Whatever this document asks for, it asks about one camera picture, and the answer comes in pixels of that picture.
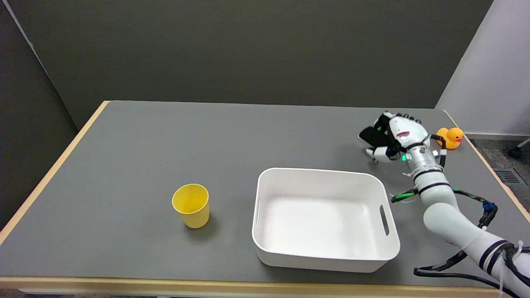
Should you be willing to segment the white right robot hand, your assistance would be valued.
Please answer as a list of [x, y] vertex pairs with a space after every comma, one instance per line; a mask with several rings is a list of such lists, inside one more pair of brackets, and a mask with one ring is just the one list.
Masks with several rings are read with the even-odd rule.
[[401, 160], [412, 148], [430, 147], [430, 134], [420, 121], [389, 111], [383, 112], [373, 126], [365, 127], [358, 138], [368, 144], [365, 151], [374, 163]]

